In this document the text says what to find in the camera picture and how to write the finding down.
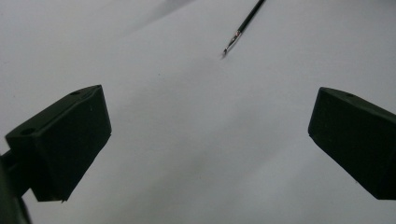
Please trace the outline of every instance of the white surface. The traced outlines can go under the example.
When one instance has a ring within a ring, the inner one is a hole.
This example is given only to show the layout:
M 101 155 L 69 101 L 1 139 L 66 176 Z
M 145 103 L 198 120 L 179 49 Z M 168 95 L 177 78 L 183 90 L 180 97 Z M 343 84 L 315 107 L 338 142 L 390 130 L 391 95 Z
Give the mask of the white surface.
M 396 2 L 267 0 L 222 60 L 255 4 L 2 1 L 0 133 L 95 84 L 113 127 L 34 223 L 394 223 L 307 127 L 321 86 L 396 112 Z

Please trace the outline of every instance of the white background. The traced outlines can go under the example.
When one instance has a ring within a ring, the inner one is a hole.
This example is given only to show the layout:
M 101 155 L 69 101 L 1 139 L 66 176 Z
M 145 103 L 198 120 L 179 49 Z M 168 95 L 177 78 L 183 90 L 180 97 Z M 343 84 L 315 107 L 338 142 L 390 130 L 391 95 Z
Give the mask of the white background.
M 40 223 L 395 223 L 309 138 L 321 86 L 396 112 L 396 1 L 3 0 L 0 134 L 102 84 L 113 133 Z M 4 138 L 1 153 L 8 150 Z

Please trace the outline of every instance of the screw hole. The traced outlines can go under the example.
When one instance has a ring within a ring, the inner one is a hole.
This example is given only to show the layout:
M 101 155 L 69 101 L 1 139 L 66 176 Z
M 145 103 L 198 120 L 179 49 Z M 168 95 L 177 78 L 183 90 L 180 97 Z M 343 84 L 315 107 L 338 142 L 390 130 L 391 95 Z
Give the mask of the screw hole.
M 25 129 L 25 130 L 21 131 L 21 135 L 28 135 L 28 134 L 33 133 L 34 131 L 35 131 L 34 128 Z

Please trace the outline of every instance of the black block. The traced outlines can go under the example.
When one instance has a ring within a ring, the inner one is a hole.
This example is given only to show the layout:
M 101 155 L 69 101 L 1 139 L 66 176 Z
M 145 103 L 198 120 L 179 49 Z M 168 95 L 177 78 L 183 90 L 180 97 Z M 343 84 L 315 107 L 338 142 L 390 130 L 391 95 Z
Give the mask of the black block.
M 40 202 L 66 201 L 111 134 L 101 86 L 74 91 L 6 139 Z
M 396 199 L 396 116 L 320 88 L 308 128 L 315 143 L 377 199 Z

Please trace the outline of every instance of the black plastic housing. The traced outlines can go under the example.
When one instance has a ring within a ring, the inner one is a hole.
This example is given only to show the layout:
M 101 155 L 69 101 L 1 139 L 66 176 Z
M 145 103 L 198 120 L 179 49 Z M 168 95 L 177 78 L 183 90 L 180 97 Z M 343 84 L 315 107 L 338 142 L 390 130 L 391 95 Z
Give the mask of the black plastic housing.
M 396 116 L 320 88 L 308 128 L 315 143 L 377 199 L 396 199 Z
M 40 202 L 66 201 L 111 135 L 102 86 L 74 91 L 7 134 Z

